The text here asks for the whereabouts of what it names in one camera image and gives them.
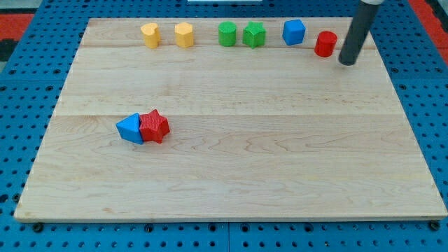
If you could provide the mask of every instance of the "blue block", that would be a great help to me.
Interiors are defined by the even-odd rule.
[[[305,36],[305,26],[301,20],[289,20],[283,26],[283,40],[286,45],[296,45],[303,42]]]
[[[139,128],[140,117],[138,113],[130,115],[117,123],[117,130],[120,133],[121,138],[136,144],[143,144]]]

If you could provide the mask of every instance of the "wood grain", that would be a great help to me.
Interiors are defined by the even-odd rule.
[[[15,217],[23,222],[388,221],[447,210],[372,37],[337,63],[348,18],[304,18],[302,45],[220,47],[223,19],[92,19]],[[157,22],[157,50],[139,27]],[[174,25],[195,27],[175,45]],[[313,52],[328,29],[340,40]],[[171,133],[134,145],[115,124],[159,109]]]

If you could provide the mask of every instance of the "plastic block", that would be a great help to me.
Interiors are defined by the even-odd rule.
[[[263,28],[262,22],[249,22],[244,28],[243,43],[252,49],[263,46],[266,39],[266,30]]]
[[[218,41],[222,46],[233,46],[237,42],[237,25],[229,21],[220,23]]]
[[[136,144],[143,144],[143,139],[140,134],[140,117],[138,113],[130,115],[117,123],[117,130],[121,138],[134,142]]]
[[[168,119],[161,116],[157,109],[140,115],[140,133],[144,141],[161,144],[163,136],[169,133]]]
[[[301,20],[289,20],[283,26],[283,40],[286,45],[297,45],[303,42],[305,36],[305,25]]]
[[[321,57],[329,57],[333,54],[337,42],[337,35],[331,31],[322,31],[316,42],[314,52]]]
[[[186,22],[176,24],[176,44],[182,48],[189,48],[194,45],[193,26]]]
[[[159,26],[156,23],[145,24],[140,28],[143,34],[143,40],[145,45],[151,49],[155,49],[159,46],[160,31]]]

